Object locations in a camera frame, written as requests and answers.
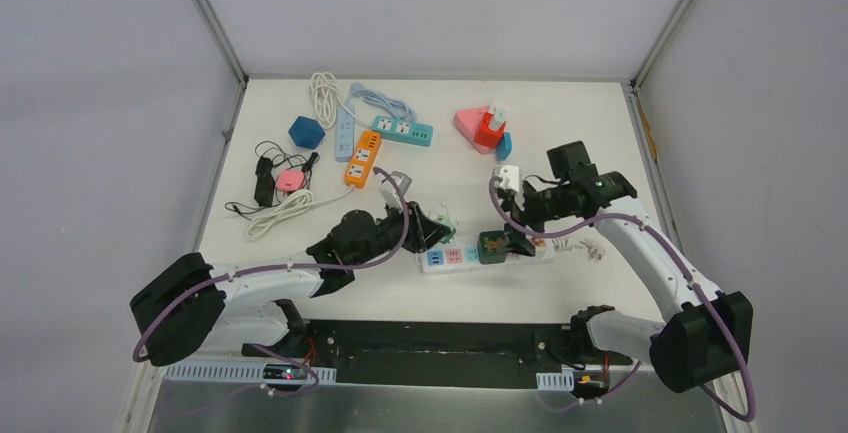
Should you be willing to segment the light green plug charger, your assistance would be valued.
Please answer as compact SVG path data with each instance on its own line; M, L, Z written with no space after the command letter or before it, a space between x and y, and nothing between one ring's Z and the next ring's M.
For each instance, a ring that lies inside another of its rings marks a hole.
M450 219L450 217L446 214L438 215L435 219L437 223L442 225L445 229L444 235L440 238L440 244L449 244L455 237L457 233L456 224Z

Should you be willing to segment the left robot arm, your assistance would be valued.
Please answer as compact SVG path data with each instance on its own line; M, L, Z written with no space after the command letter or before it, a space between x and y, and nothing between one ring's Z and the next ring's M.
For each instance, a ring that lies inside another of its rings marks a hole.
M213 265L199 252L186 253L131 299L141 334L133 359L163 367L198 352L293 357L305 343L293 300L333 294L356 271L401 249L424 253L450 233L409 201L387 207L382 219L349 211L320 241L271 264Z

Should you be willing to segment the dark green dragon cube adapter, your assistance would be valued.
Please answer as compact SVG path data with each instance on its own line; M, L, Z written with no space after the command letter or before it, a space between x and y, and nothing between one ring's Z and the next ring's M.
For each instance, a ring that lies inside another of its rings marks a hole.
M478 235L479 262L483 265L501 264L508 257L508 238L502 230L483 231Z

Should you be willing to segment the white multicolour power strip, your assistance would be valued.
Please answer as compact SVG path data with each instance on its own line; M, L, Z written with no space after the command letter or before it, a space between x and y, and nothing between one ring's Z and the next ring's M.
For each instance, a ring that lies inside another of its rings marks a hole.
M433 248L417 255L421 272L425 275L442 275L482 269L514 269L536 264L552 263L556 251L549 240L536 247L535 256L508 253L504 262L483 264L477 248L477 238L463 235L447 244L437 243Z

